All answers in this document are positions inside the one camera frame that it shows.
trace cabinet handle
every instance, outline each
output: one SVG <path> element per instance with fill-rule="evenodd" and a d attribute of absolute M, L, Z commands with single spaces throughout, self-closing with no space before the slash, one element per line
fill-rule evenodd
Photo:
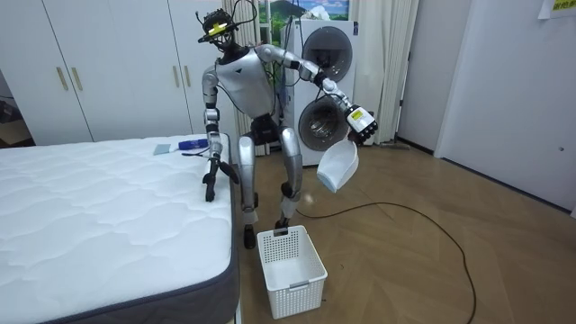
<path fill-rule="evenodd" d="M 58 76 L 60 77 L 60 82 L 64 87 L 64 90 L 68 91 L 68 85 L 66 84 L 66 79 L 64 78 L 64 73 L 62 73 L 62 69 L 60 67 L 56 67 L 56 71 L 58 72 Z"/>
<path fill-rule="evenodd" d="M 178 72 L 176 71 L 176 66 L 172 66 L 172 71 L 174 72 L 174 81 L 176 82 L 176 87 L 180 87 L 180 81 L 178 80 Z"/>
<path fill-rule="evenodd" d="M 191 87 L 192 85 L 190 85 L 190 74 L 188 73 L 188 66 L 184 66 L 184 72 L 186 73 L 186 82 L 188 83 L 188 87 Z"/>
<path fill-rule="evenodd" d="M 84 90 L 82 88 L 82 82 L 80 82 L 80 77 L 78 77 L 78 72 L 76 71 L 75 67 L 72 67 L 72 74 L 74 75 L 74 79 L 76 80 L 76 85 L 78 86 L 78 90 Z"/>

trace wooden floor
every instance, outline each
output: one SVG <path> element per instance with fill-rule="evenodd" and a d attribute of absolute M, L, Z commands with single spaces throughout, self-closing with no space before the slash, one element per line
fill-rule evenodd
<path fill-rule="evenodd" d="M 473 323 L 576 323 L 576 220 L 422 152 L 362 148 L 337 194 L 304 170 L 300 211 L 403 203 L 439 222 L 463 246 L 478 293 Z M 282 157 L 257 160 L 256 230 L 279 217 Z M 237 211 L 239 194 L 237 190 Z M 328 270 L 322 306 L 273 320 L 257 249 L 240 251 L 243 322 L 465 323 L 472 293 L 457 247 L 428 220 L 372 206 L 325 220 L 295 216 Z"/>

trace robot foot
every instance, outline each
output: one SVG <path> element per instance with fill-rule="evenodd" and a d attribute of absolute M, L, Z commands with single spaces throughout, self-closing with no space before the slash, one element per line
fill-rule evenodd
<path fill-rule="evenodd" d="M 244 226 L 244 248 L 252 249 L 256 247 L 256 235 L 252 225 Z"/>

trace washing machine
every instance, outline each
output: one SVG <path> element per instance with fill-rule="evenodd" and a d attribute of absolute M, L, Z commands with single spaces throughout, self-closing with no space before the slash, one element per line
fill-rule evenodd
<path fill-rule="evenodd" d="M 320 66 L 353 101 L 357 23 L 295 21 L 281 30 L 283 47 L 286 44 L 284 35 L 287 28 L 290 28 L 290 37 L 286 48 Z M 297 71 L 286 69 L 284 79 L 286 93 L 282 123 L 296 130 L 303 164 L 316 166 L 320 163 L 324 152 L 348 134 L 346 119 L 332 99 L 322 98 L 324 94 L 319 94 L 319 89 L 313 83 L 298 81 Z"/>

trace humanoid robot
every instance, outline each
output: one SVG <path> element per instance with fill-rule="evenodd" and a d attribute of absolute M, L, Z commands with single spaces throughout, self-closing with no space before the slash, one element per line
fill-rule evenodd
<path fill-rule="evenodd" d="M 219 9 L 204 17 L 202 28 L 205 35 L 198 42 L 209 42 L 224 53 L 222 58 L 208 67 L 202 76 L 203 100 L 206 106 L 204 123 L 210 143 L 210 171 L 204 176 L 206 201 L 214 199 L 214 182 L 220 169 L 238 182 L 234 170 L 220 161 L 222 145 L 218 123 L 220 112 L 216 108 L 217 86 L 220 83 L 236 107 L 253 121 L 251 131 L 238 141 L 239 180 L 242 192 L 242 214 L 244 246 L 254 248 L 256 236 L 253 224 L 257 222 L 258 196 L 255 193 L 255 146 L 280 141 L 288 181 L 281 185 L 282 202 L 277 229 L 288 227 L 290 218 L 296 211 L 302 186 L 302 155 L 300 144 L 293 129 L 278 126 L 272 118 L 275 103 L 275 90 L 268 82 L 264 64 L 276 62 L 284 68 L 297 70 L 300 79 L 312 82 L 326 96 L 332 98 L 350 126 L 348 138 L 356 144 L 369 139 L 378 129 L 374 117 L 364 108 L 352 104 L 338 89 L 337 84 L 326 77 L 313 62 L 297 57 L 293 53 L 274 45 L 242 47 L 235 42 L 234 31 L 242 23 L 235 23 L 232 17 Z"/>

